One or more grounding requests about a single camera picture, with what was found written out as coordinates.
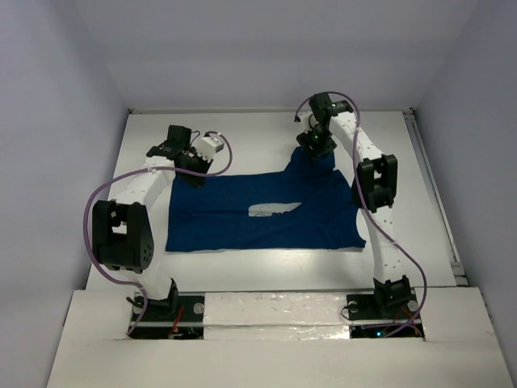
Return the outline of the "blue printed t-shirt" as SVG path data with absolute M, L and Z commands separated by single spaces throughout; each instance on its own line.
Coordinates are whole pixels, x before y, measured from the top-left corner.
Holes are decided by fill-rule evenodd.
M 334 155 L 312 162 L 295 148 L 279 172 L 207 178 L 201 188 L 176 179 L 166 251 L 363 249 L 357 212 Z

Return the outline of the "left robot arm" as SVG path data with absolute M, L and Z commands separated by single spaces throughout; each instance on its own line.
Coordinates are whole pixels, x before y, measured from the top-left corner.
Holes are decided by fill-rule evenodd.
M 154 254 L 149 211 L 175 177 L 201 187 L 225 147 L 218 133 L 206 132 L 195 141 L 192 134 L 187 127 L 171 125 L 166 140 L 146 153 L 143 171 L 115 198 L 97 201 L 92 211 L 94 257 L 109 273 L 122 271 L 128 281 L 138 283 L 148 301 L 136 298 L 133 305 L 146 306 L 162 319 L 177 314 L 178 290 L 171 277 L 149 270 Z

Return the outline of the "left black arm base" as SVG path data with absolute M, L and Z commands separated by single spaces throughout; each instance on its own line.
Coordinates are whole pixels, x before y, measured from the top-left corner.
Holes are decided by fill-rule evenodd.
M 174 311 L 152 304 L 129 334 L 135 340 L 201 340 L 204 338 L 204 293 L 181 293 Z

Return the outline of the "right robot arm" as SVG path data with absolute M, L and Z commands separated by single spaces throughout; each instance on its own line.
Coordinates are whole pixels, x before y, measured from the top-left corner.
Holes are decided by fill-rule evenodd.
M 303 126 L 296 139 L 311 160 L 330 154 L 338 145 L 352 159 L 351 196 L 366 221 L 374 270 L 373 291 L 348 295 L 345 316 L 351 321 L 396 320 L 415 299 L 393 237 L 398 161 L 381 151 L 364 132 L 359 109 L 350 98 L 342 95 L 334 101 L 331 96 L 325 91 L 305 99 L 303 104 L 310 111 L 297 110 L 294 121 Z

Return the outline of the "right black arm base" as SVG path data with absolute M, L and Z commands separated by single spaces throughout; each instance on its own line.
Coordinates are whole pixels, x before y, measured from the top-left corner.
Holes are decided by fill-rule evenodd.
M 408 302 L 386 313 L 376 305 L 372 294 L 353 293 L 340 310 L 349 323 L 352 339 L 378 340 L 389 338 L 424 338 L 422 321 L 415 318 L 418 301 L 415 295 Z

